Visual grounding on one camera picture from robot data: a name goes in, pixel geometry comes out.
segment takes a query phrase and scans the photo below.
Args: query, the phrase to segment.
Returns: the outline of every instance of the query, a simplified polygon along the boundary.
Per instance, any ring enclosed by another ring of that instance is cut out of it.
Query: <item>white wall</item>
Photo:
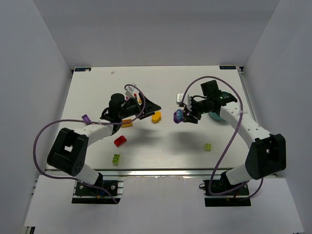
[[[0,232],[17,234],[38,175],[33,140],[60,117],[71,74],[32,0],[1,1],[0,32]],[[39,143],[42,166],[54,133]]]
[[[287,141],[283,173],[312,233],[312,2],[281,0],[245,67],[259,122]]]
[[[245,65],[279,0],[34,0],[75,66]]]

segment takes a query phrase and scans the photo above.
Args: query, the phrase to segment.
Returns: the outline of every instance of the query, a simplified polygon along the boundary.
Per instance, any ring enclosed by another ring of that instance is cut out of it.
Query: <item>yellow object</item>
[[[126,122],[130,122],[131,119],[125,119],[122,121],[122,123],[126,123]],[[127,124],[122,124],[122,128],[128,128],[128,127],[132,127],[133,126],[133,123],[127,123]]]
[[[152,122],[158,123],[161,120],[161,112],[156,111],[154,115],[152,115]]]

